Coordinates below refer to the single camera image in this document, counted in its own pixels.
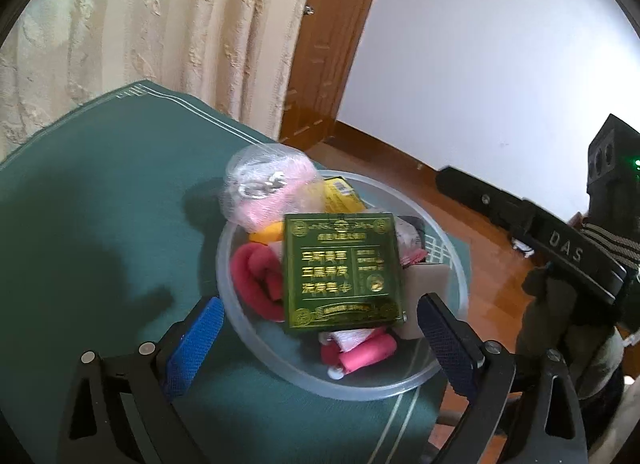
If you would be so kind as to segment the gloved right hand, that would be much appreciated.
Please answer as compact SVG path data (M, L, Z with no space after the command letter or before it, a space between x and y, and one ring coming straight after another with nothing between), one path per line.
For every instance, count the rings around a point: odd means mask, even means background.
M534 358L555 349L567 363L579 399L619 397L625 388L623 339L615 325L603 321L603 308L581 310L578 291L544 268L530 270L522 289L533 300L525 308L515 352Z

